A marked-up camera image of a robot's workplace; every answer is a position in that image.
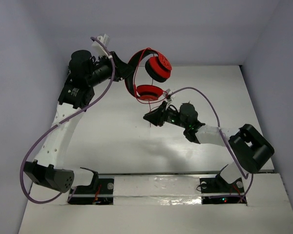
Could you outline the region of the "red black headphones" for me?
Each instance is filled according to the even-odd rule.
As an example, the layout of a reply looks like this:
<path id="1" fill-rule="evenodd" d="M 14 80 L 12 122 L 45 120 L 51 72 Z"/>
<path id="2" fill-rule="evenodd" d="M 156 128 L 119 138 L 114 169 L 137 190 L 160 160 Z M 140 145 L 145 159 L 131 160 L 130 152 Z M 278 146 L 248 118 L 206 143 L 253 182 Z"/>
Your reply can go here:
<path id="1" fill-rule="evenodd" d="M 166 82 L 171 75 L 172 66 L 168 59 L 160 52 L 145 48 L 135 53 L 128 61 L 128 65 L 133 69 L 133 73 L 125 79 L 125 86 L 128 92 L 140 101 L 157 101 L 164 90 L 154 85 L 135 85 L 135 76 L 140 62 L 147 56 L 151 56 L 145 62 L 145 70 L 152 80 L 163 83 Z"/>

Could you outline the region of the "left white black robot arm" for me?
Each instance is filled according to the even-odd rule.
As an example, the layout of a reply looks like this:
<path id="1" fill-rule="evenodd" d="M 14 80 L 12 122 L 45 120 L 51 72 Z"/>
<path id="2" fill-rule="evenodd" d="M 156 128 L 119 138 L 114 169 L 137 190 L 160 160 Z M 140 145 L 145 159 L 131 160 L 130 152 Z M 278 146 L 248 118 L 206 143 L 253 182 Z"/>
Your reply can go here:
<path id="1" fill-rule="evenodd" d="M 20 182 L 27 175 L 39 186 L 66 193 L 73 185 L 74 171 L 64 169 L 64 158 L 83 114 L 107 93 L 114 81 L 129 80 L 135 69 L 114 51 L 98 58 L 87 50 L 71 55 L 68 76 L 58 98 L 56 115 L 49 130 L 26 153 Z"/>

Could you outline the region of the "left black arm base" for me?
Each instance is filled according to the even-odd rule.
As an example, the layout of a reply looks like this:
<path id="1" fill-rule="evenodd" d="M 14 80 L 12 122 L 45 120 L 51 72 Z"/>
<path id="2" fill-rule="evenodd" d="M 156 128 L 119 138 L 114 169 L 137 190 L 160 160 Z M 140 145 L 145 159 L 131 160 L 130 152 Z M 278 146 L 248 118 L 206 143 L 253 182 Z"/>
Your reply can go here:
<path id="1" fill-rule="evenodd" d="M 90 171 L 93 174 L 89 185 L 79 185 L 71 189 L 68 195 L 67 203 L 70 205 L 113 205 L 113 177 L 100 177 L 99 173 L 81 167 L 83 170 Z"/>

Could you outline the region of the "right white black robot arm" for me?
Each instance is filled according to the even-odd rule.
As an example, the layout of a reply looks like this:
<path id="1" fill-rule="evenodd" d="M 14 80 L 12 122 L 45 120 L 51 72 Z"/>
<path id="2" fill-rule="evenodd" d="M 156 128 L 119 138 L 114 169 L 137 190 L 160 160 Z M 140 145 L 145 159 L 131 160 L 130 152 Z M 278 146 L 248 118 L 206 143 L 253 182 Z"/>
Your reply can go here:
<path id="1" fill-rule="evenodd" d="M 274 147 L 251 124 L 239 128 L 214 127 L 202 123 L 198 112 L 190 103 L 179 109 L 163 101 L 160 106 L 143 117 L 154 126 L 170 123 L 184 129 L 183 135 L 192 143 L 212 144 L 227 148 L 233 162 L 216 176 L 216 187 L 226 192 L 233 183 L 245 176 L 258 173 L 274 155 Z"/>

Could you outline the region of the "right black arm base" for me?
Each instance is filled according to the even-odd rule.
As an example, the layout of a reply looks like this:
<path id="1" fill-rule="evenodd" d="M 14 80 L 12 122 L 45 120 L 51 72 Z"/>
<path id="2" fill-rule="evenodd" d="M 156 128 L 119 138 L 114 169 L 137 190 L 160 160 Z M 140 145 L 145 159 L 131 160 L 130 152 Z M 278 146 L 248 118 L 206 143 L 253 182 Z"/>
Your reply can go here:
<path id="1" fill-rule="evenodd" d="M 215 176 L 199 179 L 196 191 L 203 204 L 247 204 L 245 189 L 237 166 L 228 164 Z"/>

